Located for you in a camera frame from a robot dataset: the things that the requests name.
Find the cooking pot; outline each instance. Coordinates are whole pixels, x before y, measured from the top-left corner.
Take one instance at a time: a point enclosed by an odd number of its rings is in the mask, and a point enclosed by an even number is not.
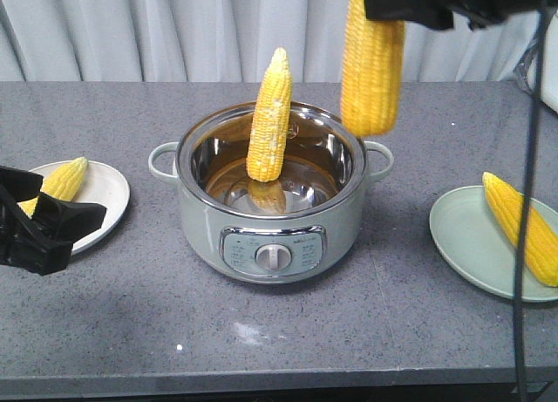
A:
[[[178,190],[182,229],[210,266],[252,283],[292,283],[338,262],[357,238],[364,196],[393,167],[384,145],[362,141],[340,118],[292,102],[282,172],[251,180],[245,168],[255,103],[215,112],[180,142],[159,145],[151,174]],[[372,152],[384,156],[372,170]],[[154,165],[174,153],[172,173]]]

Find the yellow corn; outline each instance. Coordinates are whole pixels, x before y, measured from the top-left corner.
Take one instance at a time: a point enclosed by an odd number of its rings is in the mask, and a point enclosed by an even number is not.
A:
[[[248,194],[258,208],[269,214],[282,215],[287,209],[287,198],[279,180],[270,182],[250,180]]]
[[[44,178],[41,191],[55,199],[70,201],[85,179],[88,163],[87,158],[80,157],[61,165]],[[19,203],[21,209],[29,217],[33,216],[36,205],[37,198]]]
[[[482,183],[496,220],[517,247],[523,194],[491,173],[483,173]],[[525,262],[541,283],[558,286],[558,235],[533,206],[529,209]]]
[[[293,77],[287,52],[277,48],[255,102],[246,170],[257,181],[276,180],[282,169],[289,130]]]
[[[395,125],[404,44],[403,21],[367,20],[364,0],[349,0],[341,116],[355,136],[384,134]]]

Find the control panel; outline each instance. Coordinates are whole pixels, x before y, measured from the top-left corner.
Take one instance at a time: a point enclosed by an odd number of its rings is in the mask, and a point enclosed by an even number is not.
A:
[[[225,228],[221,258],[234,271],[257,277],[292,276],[315,268],[325,252],[325,229]]]

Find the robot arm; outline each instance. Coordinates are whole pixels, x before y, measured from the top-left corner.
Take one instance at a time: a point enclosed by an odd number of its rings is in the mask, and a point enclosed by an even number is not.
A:
[[[515,13],[536,10],[540,0],[364,0],[370,20],[405,20],[433,30],[453,28],[453,13],[469,19],[469,27],[500,24]],[[548,0],[558,5],[558,0]]]

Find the pot handle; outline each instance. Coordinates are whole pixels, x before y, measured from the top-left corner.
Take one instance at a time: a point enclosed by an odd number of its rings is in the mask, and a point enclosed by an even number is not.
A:
[[[157,169],[154,165],[157,158],[159,158],[163,153],[167,152],[175,152],[178,147],[178,142],[168,142],[163,143],[162,145],[157,146],[154,150],[151,151],[149,154],[149,158],[147,159],[147,165],[149,166],[149,172],[153,177],[157,180],[164,181],[167,184],[176,185],[178,181],[178,175],[176,174],[176,170],[173,164],[173,173],[167,174],[163,173],[159,169]]]
[[[384,146],[381,143],[377,143],[371,140],[365,140],[364,147],[366,148],[367,153],[379,152],[387,159],[387,164],[384,167],[384,169],[381,169],[377,172],[370,171],[368,173],[368,180],[370,182],[376,182],[387,177],[390,174],[391,170],[393,169],[393,162],[395,161],[393,158],[393,153],[391,153],[391,151],[387,148],[387,146]]]

